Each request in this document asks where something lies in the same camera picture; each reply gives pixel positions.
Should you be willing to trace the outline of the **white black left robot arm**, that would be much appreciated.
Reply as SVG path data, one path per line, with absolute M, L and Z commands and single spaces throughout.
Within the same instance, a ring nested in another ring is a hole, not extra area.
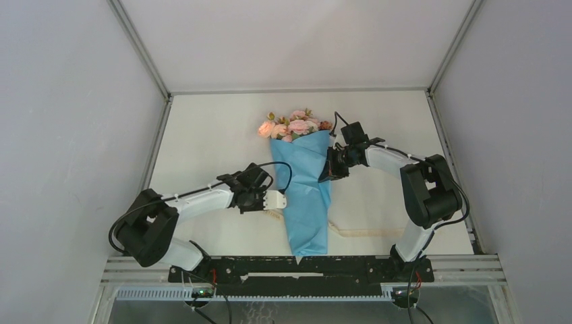
M 207 253 L 191 241 L 175 237 L 182 223 L 212 211 L 237 208 L 241 214 L 283 209 L 285 189 L 273 190 L 273 177 L 263 165 L 251 163 L 243 171 L 226 173 L 203 188 L 182 194 L 159 194 L 148 188 L 111 226 L 110 245 L 141 267 L 157 263 L 179 267 L 194 281 L 211 271 Z

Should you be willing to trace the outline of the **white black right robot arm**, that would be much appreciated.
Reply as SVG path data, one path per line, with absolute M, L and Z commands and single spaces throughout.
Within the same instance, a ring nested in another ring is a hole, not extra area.
M 394 176 L 401 182 L 403 201 L 409 221 L 390 251 L 391 275 L 406 281 L 416 273 L 420 260 L 435 232 L 456 220 L 454 214 L 468 210 L 469 203 L 455 181 L 447 160 L 439 154 L 421 157 L 391 147 L 381 138 L 369 138 L 360 123 L 342 127 L 344 144 L 331 136 L 326 162 L 319 182 L 349 176 L 356 165 L 371 167 Z

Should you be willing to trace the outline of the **cream ribbon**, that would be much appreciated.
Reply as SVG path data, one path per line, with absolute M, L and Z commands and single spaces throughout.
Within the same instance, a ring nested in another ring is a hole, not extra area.
M 332 231 L 334 235 L 340 238 L 400 238 L 405 232 L 404 227 L 347 229 L 337 226 L 332 221 L 327 221 L 326 225 L 323 223 L 314 225 L 312 222 L 308 225 L 305 221 L 292 220 L 282 210 L 278 209 L 263 210 L 261 213 L 282 221 L 289 232 L 293 230 L 295 235 L 300 238 L 302 236 L 316 238 L 323 234 L 323 230 Z

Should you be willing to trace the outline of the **blue wrapping paper sheet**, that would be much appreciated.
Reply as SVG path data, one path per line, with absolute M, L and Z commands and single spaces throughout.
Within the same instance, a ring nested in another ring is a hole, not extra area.
M 291 142 L 272 139 L 270 151 L 275 180 L 286 189 L 283 218 L 291 253 L 297 257 L 328 252 L 328 209 L 331 183 L 319 182 L 330 144 L 327 131 L 317 131 Z

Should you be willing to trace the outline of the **pink fake rose stem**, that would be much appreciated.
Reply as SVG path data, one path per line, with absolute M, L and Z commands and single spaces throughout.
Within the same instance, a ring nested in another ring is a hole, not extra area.
M 270 133 L 270 137 L 276 140 L 291 142 L 292 137 L 289 128 L 285 124 L 276 124 Z
M 273 112 L 268 113 L 266 120 L 258 128 L 257 134 L 261 138 L 270 138 L 276 126 L 276 117 Z
M 295 140 L 319 131 L 320 122 L 314 117 L 312 110 L 296 110 L 289 118 L 287 129 L 292 140 Z

